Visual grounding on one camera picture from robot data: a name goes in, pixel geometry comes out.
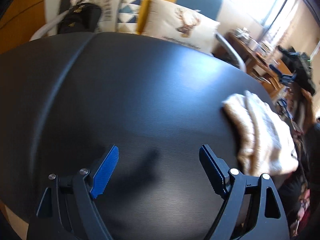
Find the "cream knitted sweater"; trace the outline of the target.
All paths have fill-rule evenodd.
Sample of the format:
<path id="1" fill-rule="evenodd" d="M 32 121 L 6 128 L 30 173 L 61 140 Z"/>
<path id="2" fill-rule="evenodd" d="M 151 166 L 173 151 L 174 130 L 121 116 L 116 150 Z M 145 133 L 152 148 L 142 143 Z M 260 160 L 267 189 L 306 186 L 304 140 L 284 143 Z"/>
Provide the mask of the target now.
<path id="1" fill-rule="evenodd" d="M 232 94 L 223 110 L 240 135 L 237 158 L 245 175 L 278 176 L 295 172 L 298 156 L 289 126 L 256 94 Z"/>

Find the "wooden side table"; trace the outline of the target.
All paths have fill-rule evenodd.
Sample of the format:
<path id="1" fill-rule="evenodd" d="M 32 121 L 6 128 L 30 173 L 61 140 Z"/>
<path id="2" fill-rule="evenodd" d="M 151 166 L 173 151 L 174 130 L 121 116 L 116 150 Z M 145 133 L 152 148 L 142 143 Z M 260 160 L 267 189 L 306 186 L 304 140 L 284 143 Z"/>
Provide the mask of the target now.
<path id="1" fill-rule="evenodd" d="M 273 72 L 267 66 L 267 64 L 258 59 L 256 53 L 250 50 L 248 46 L 244 44 L 244 42 L 236 38 L 233 33 L 228 32 L 225 35 L 225 39 L 244 61 L 246 73 L 248 75 L 255 79 L 258 79 L 258 77 L 263 77 L 268 81 L 266 82 L 259 80 L 260 84 L 263 85 L 271 99 L 275 99 L 280 91 L 284 88 L 284 85 L 279 82 L 276 73 Z"/>

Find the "deer print cushion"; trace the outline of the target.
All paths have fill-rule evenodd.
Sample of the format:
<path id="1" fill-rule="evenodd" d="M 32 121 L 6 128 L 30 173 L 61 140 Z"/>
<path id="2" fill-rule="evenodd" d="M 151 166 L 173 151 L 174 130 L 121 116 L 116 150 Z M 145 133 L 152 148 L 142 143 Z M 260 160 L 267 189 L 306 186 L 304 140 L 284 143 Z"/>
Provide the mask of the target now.
<path id="1" fill-rule="evenodd" d="M 211 54 L 220 22 L 165 0 L 150 0 L 144 36 Z"/>

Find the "triangle pattern cushion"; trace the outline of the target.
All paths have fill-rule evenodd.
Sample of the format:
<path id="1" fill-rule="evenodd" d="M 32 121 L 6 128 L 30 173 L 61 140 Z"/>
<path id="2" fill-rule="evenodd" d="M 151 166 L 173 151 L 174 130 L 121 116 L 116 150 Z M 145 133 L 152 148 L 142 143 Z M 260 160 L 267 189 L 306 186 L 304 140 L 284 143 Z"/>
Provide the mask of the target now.
<path id="1" fill-rule="evenodd" d="M 70 0 L 71 5 L 92 3 L 101 8 L 96 33 L 118 32 L 135 34 L 144 0 Z"/>

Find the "black handbag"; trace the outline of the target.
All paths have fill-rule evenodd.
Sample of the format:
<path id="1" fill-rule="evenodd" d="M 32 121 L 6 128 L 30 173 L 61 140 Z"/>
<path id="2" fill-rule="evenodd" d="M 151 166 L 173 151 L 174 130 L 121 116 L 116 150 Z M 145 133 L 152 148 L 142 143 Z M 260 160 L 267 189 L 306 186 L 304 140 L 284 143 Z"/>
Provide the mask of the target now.
<path id="1" fill-rule="evenodd" d="M 93 33 L 101 16 L 101 7 L 92 3 L 81 3 L 71 7 L 57 26 L 57 34 L 76 32 Z"/>

